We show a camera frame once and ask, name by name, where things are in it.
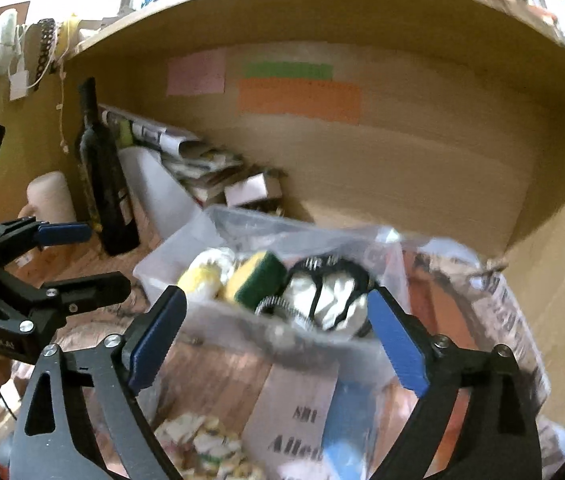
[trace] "green sticky note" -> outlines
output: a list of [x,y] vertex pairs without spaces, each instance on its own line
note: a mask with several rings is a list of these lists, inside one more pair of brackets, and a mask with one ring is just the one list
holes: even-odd
[[331,81],[334,67],[325,63],[305,63],[295,61],[263,61],[247,63],[245,78],[283,77],[288,79],[315,79]]

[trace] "metal bolt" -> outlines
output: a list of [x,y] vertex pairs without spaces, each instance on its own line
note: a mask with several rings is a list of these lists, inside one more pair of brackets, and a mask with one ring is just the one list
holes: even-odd
[[112,334],[104,338],[104,345],[107,348],[114,348],[115,346],[118,346],[121,341],[122,341],[122,337],[120,337],[120,335]]
[[451,340],[443,334],[437,334],[434,336],[434,346],[436,348],[447,348],[450,344]]
[[20,332],[31,332],[33,329],[34,329],[34,322],[29,319],[25,319],[20,324]]
[[498,355],[501,357],[511,357],[512,355],[512,349],[509,348],[509,346],[502,344],[496,345],[496,352],[498,352]]
[[51,357],[57,351],[58,351],[58,345],[55,344],[47,345],[45,346],[45,348],[42,349],[42,355],[44,355],[45,357]]

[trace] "wine bottle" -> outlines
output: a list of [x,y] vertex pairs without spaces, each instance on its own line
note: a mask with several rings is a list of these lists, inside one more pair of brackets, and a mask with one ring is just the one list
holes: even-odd
[[114,136],[98,115],[96,80],[90,77],[78,90],[85,120],[76,141],[80,176],[93,229],[104,250],[115,256],[138,247],[138,228]]

